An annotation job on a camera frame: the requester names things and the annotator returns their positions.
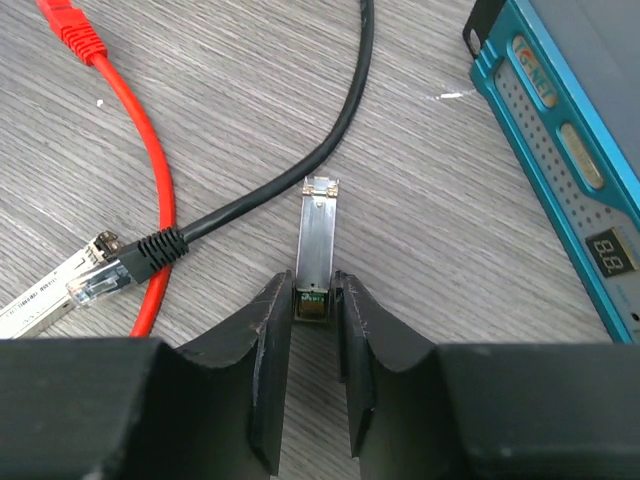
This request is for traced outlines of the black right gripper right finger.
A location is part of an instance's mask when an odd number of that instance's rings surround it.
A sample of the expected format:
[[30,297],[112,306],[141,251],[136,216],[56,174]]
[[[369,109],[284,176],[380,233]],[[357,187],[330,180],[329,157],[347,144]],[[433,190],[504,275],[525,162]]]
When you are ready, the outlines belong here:
[[334,281],[339,373],[345,384],[351,452],[388,439],[387,455],[440,453],[440,365],[435,344],[374,298],[355,275]]

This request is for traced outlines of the grey blue network switch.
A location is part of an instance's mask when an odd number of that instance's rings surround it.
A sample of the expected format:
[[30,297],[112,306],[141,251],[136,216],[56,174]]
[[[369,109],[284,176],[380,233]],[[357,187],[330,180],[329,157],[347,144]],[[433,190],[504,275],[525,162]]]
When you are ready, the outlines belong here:
[[639,339],[639,5],[478,1],[470,71],[611,338]]

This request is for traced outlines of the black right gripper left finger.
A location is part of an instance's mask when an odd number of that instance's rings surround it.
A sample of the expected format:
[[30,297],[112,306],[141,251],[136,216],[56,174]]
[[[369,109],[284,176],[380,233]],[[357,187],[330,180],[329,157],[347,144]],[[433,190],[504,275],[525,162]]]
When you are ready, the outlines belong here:
[[206,382],[190,413],[197,476],[279,470],[293,321],[293,276],[276,274],[244,307],[178,351]]

